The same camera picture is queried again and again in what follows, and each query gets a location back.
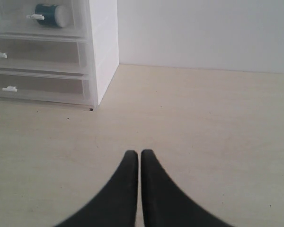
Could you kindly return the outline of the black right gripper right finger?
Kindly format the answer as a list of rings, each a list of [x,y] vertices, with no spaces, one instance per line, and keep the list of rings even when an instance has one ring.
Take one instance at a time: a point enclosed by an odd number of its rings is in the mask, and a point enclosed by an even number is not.
[[[146,227],[229,227],[189,198],[151,149],[141,152],[141,193]]]

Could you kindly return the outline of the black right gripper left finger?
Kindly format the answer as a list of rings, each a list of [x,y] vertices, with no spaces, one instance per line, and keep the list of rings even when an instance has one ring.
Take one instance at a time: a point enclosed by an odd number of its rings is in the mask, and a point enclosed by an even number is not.
[[[138,196],[138,154],[124,157],[106,185],[84,207],[59,227],[134,227]]]

